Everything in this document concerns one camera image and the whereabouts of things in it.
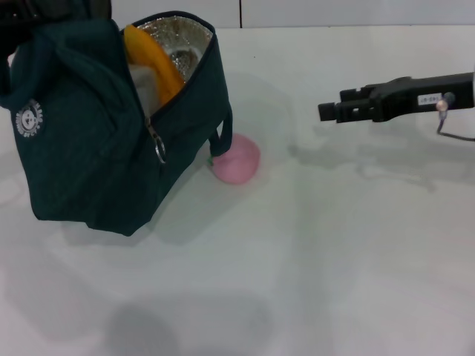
bag handle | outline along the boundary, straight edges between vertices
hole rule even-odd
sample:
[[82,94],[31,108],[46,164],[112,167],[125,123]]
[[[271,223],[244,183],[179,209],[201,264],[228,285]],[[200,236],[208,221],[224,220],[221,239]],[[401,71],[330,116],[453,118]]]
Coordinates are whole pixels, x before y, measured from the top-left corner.
[[209,148],[213,157],[221,156],[225,154],[230,148],[232,143],[232,109],[229,106],[229,111],[226,118],[223,120],[223,130],[221,136],[214,131],[213,135],[209,138]]
[[[0,106],[15,110],[29,99],[10,92],[8,56],[15,53],[20,44],[31,40],[34,27],[65,19],[70,14],[72,7],[68,0],[0,0]],[[35,53],[32,55],[40,56],[39,67],[34,69],[41,73],[51,51],[38,46],[33,50]]]
[[30,81],[21,90],[14,90],[10,86],[10,66],[8,60],[2,57],[0,61],[0,106],[16,112],[32,98],[35,91],[47,83],[50,75],[48,64],[53,61],[53,48],[47,42],[36,40],[28,48],[30,55],[37,59],[31,68]]

metal ring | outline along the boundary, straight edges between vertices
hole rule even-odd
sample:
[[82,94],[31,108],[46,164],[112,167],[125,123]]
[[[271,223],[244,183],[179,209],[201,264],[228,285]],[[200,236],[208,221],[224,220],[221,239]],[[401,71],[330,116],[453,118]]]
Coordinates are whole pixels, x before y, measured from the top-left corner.
[[159,143],[160,147],[162,148],[163,156],[166,156],[165,145],[163,144],[162,138],[158,135],[157,135],[157,137],[155,137],[155,152],[157,152],[158,160],[160,161],[160,163],[162,163],[164,165],[166,163],[166,161],[162,157],[162,154],[160,153],[160,149],[158,148],[157,143]]
[[[166,163],[165,161],[165,156],[166,156],[166,151],[165,151],[165,145],[163,144],[162,138],[158,136],[158,133],[155,131],[154,127],[151,125],[151,119],[150,117],[145,118],[145,126],[147,127],[148,133],[150,134],[151,138],[154,139],[155,141],[155,152],[157,152],[158,160],[160,163],[163,165]],[[162,149],[163,156],[160,153],[160,149],[158,146],[160,145],[160,148]]]

white wall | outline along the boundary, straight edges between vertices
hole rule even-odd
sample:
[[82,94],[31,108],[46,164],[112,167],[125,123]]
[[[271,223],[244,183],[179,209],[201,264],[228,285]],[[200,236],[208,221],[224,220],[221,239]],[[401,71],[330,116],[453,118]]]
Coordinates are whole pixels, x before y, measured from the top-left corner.
[[475,24],[475,0],[242,0],[244,27]]
[[215,27],[239,27],[239,0],[112,0],[119,27],[170,10],[193,13]]

label sticker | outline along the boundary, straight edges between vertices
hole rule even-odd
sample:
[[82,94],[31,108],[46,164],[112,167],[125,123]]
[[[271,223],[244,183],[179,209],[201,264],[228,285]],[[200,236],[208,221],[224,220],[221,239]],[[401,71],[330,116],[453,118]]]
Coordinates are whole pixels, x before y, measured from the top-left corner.
[[417,102],[419,103],[419,106],[435,105],[439,100],[442,100],[442,93],[419,95],[417,97]]

bag strap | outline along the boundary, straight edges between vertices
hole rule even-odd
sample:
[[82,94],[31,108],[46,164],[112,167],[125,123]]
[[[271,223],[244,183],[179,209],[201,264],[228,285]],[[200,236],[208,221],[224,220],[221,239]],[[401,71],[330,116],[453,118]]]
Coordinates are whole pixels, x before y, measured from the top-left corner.
[[[80,0],[0,0],[0,106],[11,111],[17,111],[31,99],[33,90],[38,87],[46,76],[45,68],[52,59],[53,47],[43,41],[33,41],[28,50],[33,63],[31,76],[27,88],[17,93],[11,92],[10,66],[8,56],[13,54],[16,48],[31,42],[34,28],[43,24],[64,21],[75,18],[85,9],[78,7]],[[111,1],[101,0],[102,6],[98,7],[103,15],[111,14]]]
[[209,148],[213,157],[221,156],[225,154],[230,148],[232,143],[232,109],[229,106],[228,115],[223,121],[223,130],[221,136],[217,130],[209,138]]

